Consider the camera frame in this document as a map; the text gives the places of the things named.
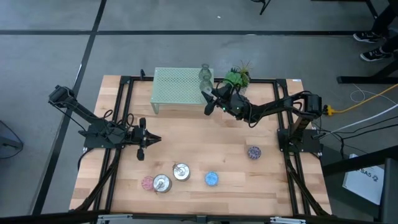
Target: wooden tabletop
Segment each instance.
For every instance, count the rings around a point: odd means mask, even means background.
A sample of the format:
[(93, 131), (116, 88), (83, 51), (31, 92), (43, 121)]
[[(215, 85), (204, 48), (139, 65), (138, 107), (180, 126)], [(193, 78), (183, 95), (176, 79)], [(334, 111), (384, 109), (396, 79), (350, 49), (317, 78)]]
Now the wooden tabletop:
[[(97, 116), (114, 108), (119, 80), (120, 76), (104, 76), (95, 107)], [(303, 90), (300, 80), (287, 80), (287, 85), (290, 95)], [(276, 135), (276, 114), (262, 118), (255, 128), (236, 121), (219, 108), (211, 116), (205, 116), (203, 105), (161, 105), (156, 115), (150, 105), (151, 93), (152, 82), (134, 82), (129, 112), (136, 117), (135, 124), (145, 117), (148, 130), (162, 136), (162, 141), (145, 150), (144, 161), (136, 158), (137, 146), (122, 150), (112, 212), (292, 215), (284, 158)], [(273, 87), (251, 83), (245, 96), (251, 103), (261, 105), (274, 100)], [(248, 158), (250, 146), (261, 149), (258, 160)], [(309, 153), (300, 155), (309, 191), (330, 213), (319, 160)], [(97, 184), (103, 156), (104, 149), (94, 149), (83, 158), (70, 208), (79, 206)], [(186, 182), (179, 182), (172, 175), (172, 166), (178, 162), (186, 163), (191, 169)], [(204, 181), (205, 174), (211, 170), (220, 178), (216, 187), (209, 187)], [(141, 187), (145, 176), (157, 174), (171, 178), (173, 184), (169, 192), (155, 194)], [(295, 188), (298, 207), (303, 213), (300, 191)], [(106, 185), (100, 208), (104, 208), (107, 191)]]

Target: shoe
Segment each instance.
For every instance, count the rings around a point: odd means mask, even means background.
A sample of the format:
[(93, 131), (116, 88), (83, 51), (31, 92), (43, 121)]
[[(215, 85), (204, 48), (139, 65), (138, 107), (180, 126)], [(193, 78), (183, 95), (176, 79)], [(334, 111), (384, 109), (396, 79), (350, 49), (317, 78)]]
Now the shoe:
[(372, 51), (360, 55), (361, 59), (367, 62), (374, 62), (384, 58), (389, 58), (391, 56), (392, 53), (383, 53), (380, 51), (380, 48), (374, 49)]
[(373, 33), (372, 31), (367, 32), (357, 32), (354, 35), (354, 39), (360, 42), (376, 43), (382, 36)]

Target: white cable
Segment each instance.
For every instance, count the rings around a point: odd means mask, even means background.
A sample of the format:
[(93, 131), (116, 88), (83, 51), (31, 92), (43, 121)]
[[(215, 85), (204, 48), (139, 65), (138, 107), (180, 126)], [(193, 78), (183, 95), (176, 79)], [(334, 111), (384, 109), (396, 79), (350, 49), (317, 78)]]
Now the white cable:
[[(369, 94), (372, 94), (372, 95), (377, 95), (376, 93), (372, 93), (372, 92), (370, 92), (370, 91), (366, 91), (366, 90), (362, 90), (362, 89), (360, 89), (357, 85), (355, 85), (355, 84), (353, 84), (358, 90), (355, 90), (354, 92), (352, 92), (350, 95), (349, 95), (349, 97), (351, 98), (351, 100), (353, 101), (353, 102), (355, 102), (355, 103), (360, 103), (360, 102), (362, 102), (362, 101), (364, 101), (365, 100), (365, 93), (369, 93)], [(359, 100), (359, 101), (356, 101), (356, 100), (354, 100), (353, 99), (353, 94), (354, 93), (357, 93), (357, 92), (361, 92), (362, 93), (362, 100)], [(388, 97), (386, 97), (386, 96), (383, 96), (383, 95), (380, 95), (381, 97), (383, 97), (383, 98), (385, 98), (385, 99), (387, 99), (387, 100), (389, 100), (389, 101), (391, 101), (393, 104), (397, 104), (395, 101), (393, 101), (392, 99), (390, 99), (390, 98), (388, 98)]]
[(334, 130), (334, 131), (331, 131), (331, 132), (327, 133), (326, 135), (320, 137), (320, 139), (321, 139), (321, 138), (324, 138), (324, 137), (326, 137), (326, 136), (328, 136), (329, 134), (335, 133), (335, 132), (337, 132), (337, 131), (341, 131), (341, 130), (346, 129), (346, 128), (348, 128), (348, 127), (351, 127), (351, 126), (360, 124), (360, 123), (362, 123), (362, 122), (369, 121), (370, 119), (377, 118), (378, 116), (381, 116), (381, 115), (387, 113), (388, 111), (395, 109), (396, 107), (398, 107), (397, 104), (396, 104), (395, 106), (393, 106), (392, 108), (389, 108), (389, 109), (387, 109), (387, 110), (385, 110), (385, 111), (383, 111), (383, 112), (381, 112), (381, 113), (378, 113), (378, 114), (376, 114), (376, 115), (374, 115), (374, 116), (372, 116), (372, 117), (370, 117), (370, 118), (366, 118), (366, 119), (363, 119), (362, 121), (358, 121), (358, 122), (355, 122), (355, 123), (353, 123), (353, 124), (349, 124), (349, 125), (344, 126), (344, 127), (342, 127), (342, 128), (339, 128), (339, 129), (336, 129), (336, 130)]

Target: black floor line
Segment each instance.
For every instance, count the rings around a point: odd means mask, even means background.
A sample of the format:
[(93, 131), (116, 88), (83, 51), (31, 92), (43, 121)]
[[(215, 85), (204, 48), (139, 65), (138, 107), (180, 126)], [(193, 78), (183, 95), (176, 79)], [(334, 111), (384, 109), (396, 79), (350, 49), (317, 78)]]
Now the black floor line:
[[(101, 4), (99, 5), (98, 13), (97, 13), (97, 16), (95, 19), (95, 23), (93, 25), (92, 32), (96, 32), (98, 30), (98, 26), (100, 24), (102, 15), (104, 13), (105, 4), (106, 4), (106, 0), (101, 0)], [(94, 40), (95, 40), (95, 35), (90, 35), (90, 38), (88, 39), (88, 43), (86, 46), (85, 53), (83, 54), (83, 59), (81, 60), (80, 69), (76, 76), (75, 84), (73, 85), (73, 92), (75, 93), (75, 97), (77, 97), (78, 91), (80, 89), (81, 81), (83, 80), (83, 76), (84, 76), (84, 73), (85, 73), (85, 70), (87, 67), (88, 59), (90, 57), (90, 53), (93, 48)], [(66, 113), (68, 115), (71, 115), (72, 111), (67, 110)], [(51, 180), (54, 175), (54, 171), (57, 166), (58, 158), (61, 153), (63, 141), (65, 140), (65, 136), (67, 134), (69, 122), (70, 122), (70, 118), (68, 116), (63, 116), (61, 125), (58, 129), (57, 137), (54, 139), (53, 147), (51, 148), (49, 164), (46, 168), (43, 181), (40, 184), (40, 190), (37, 194), (37, 200), (36, 200), (33, 210), (32, 210), (33, 215), (39, 215), (42, 213), (45, 199), (47, 197), (47, 193), (49, 192)]]
[(361, 30), (0, 30), (0, 35), (352, 35)]

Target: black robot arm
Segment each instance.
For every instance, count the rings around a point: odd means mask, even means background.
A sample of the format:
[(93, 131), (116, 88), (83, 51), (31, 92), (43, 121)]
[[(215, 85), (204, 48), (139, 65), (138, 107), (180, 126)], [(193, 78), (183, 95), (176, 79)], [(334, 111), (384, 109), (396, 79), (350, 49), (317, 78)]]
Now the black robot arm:
[(90, 110), (77, 102), (73, 91), (65, 86), (56, 86), (49, 96), (49, 103), (56, 108), (68, 108), (90, 123), (88, 130), (79, 131), (86, 137), (87, 148), (123, 148), (127, 145), (138, 145), (137, 158), (144, 160), (144, 149), (151, 144), (161, 141), (161, 137), (151, 134), (146, 129), (146, 120), (141, 118), (139, 125), (124, 124), (123, 122), (107, 121), (112, 111), (105, 117), (99, 118)]
[[(292, 112), (298, 116), (298, 119), (293, 125), (289, 126), (289, 138), (298, 141), (302, 140), (302, 132), (309, 122), (322, 115), (321, 97), (309, 91), (302, 91), (263, 105), (254, 105), (246, 97), (237, 92), (239, 90), (229, 83), (219, 89), (213, 89), (211, 94), (202, 92), (208, 103), (205, 108), (205, 114), (210, 115), (215, 107), (219, 107), (224, 112), (234, 116), (237, 120), (243, 119), (250, 126), (252, 123), (256, 125), (265, 116), (283, 111)], [(294, 104), (300, 104), (302, 108), (297, 109)]]

